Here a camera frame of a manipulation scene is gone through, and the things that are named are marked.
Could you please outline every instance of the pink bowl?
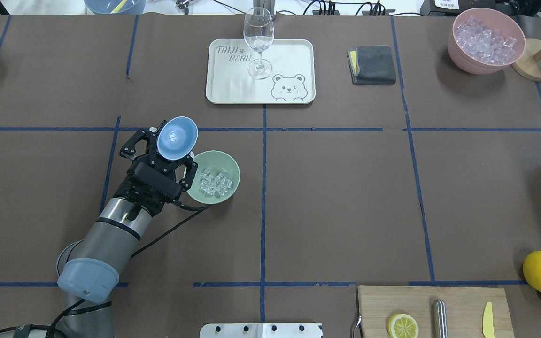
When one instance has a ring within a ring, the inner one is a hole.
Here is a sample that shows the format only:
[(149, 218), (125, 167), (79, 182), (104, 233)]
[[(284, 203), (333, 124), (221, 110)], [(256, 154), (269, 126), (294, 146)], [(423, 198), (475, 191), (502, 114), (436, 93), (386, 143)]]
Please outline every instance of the pink bowl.
[[(504, 38), (514, 37), (517, 39), (517, 44), (513, 49), (515, 50), (515, 56), (512, 60), (503, 65), (495, 66), (493, 64), (486, 64), (481, 61), (475, 60), (469, 54), (462, 50), (460, 45), (455, 40), (455, 29), (466, 21), (470, 16), (477, 19), (481, 19), (487, 27), (493, 30), (500, 30), (500, 35)], [(509, 65), (517, 62), (523, 55), (526, 49), (526, 36), (523, 31), (517, 25), (517, 22), (509, 18), (505, 14), (495, 11), (489, 8), (472, 8), (468, 9), (458, 15), (455, 19), (455, 23), (452, 25), (450, 35), (448, 37), (448, 53), (452, 58), (452, 61), (459, 66), (460, 69), (467, 71), (471, 74), (489, 74), (504, 69)]]

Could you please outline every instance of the white tray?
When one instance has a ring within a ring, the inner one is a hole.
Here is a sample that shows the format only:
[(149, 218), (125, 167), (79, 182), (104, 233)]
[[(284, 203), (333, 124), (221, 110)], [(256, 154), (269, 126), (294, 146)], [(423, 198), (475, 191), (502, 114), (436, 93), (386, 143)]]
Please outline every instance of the white tray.
[[(305, 104), (316, 96), (314, 52), (310, 41), (275, 39), (262, 58), (272, 64), (272, 73), (257, 80), (247, 73), (247, 65), (258, 57), (243, 39), (212, 41), (208, 54), (206, 98), (224, 104)], [(283, 87), (299, 94), (287, 93)]]

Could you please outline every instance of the sticker label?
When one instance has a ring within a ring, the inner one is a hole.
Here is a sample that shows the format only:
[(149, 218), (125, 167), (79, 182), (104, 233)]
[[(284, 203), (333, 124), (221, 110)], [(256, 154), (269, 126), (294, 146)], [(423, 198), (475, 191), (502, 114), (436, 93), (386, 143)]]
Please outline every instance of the sticker label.
[(459, 9), (458, 0), (435, 0), (435, 6), (446, 9)]

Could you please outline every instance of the folded towel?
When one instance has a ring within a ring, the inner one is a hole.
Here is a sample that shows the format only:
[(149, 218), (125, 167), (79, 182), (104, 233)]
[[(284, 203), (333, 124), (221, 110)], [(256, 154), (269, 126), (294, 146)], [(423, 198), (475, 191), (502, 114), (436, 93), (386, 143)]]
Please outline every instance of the folded towel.
[(389, 46), (361, 46), (348, 50), (352, 83), (395, 84), (394, 61)]

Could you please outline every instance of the bear illustration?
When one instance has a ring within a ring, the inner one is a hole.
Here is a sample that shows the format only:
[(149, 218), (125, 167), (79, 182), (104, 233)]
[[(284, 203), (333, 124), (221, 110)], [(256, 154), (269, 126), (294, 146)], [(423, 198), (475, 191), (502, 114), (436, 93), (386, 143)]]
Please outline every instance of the bear illustration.
[(308, 94), (304, 86), (304, 75), (298, 74), (294, 77), (283, 77), (277, 74), (272, 78), (275, 85), (270, 94), (276, 101), (303, 101)]

